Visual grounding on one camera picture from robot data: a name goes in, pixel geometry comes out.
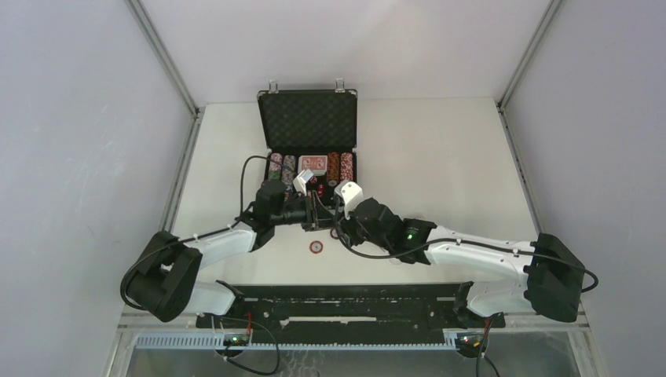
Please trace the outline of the red poker chip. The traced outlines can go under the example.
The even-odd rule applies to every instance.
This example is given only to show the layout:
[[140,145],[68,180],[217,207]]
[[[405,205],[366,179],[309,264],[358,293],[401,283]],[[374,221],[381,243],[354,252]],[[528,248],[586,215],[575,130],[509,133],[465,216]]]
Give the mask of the red poker chip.
[[319,254],[323,251],[324,245],[319,240],[314,240],[309,244],[309,251],[312,254]]

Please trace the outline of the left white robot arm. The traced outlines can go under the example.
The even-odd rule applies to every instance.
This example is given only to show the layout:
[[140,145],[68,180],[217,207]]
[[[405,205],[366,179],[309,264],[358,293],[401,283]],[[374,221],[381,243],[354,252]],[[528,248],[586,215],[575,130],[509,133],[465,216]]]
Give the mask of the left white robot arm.
[[240,325],[245,306],[233,287],[204,282],[199,271],[224,259],[257,251],[282,225],[300,225],[306,232],[329,229],[335,211],[315,192],[286,193],[282,181],[264,181],[254,201],[231,225],[201,236],[181,239],[163,230],[149,240],[119,286],[126,305],[144,310],[162,322],[183,313],[213,314],[228,328]]

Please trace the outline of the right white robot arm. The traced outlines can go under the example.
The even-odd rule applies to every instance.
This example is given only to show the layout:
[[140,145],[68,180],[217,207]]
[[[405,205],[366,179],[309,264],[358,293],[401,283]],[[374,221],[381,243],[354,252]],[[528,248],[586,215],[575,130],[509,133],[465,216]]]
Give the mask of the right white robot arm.
[[402,219],[370,198],[349,214],[339,214],[335,230],[350,251],[372,243],[384,258],[408,264],[457,265],[497,276],[497,281],[466,282],[456,295],[454,316],[465,327],[498,313],[532,310],[572,323],[589,272],[556,236],[541,233],[534,241],[494,240],[453,231],[431,221]]

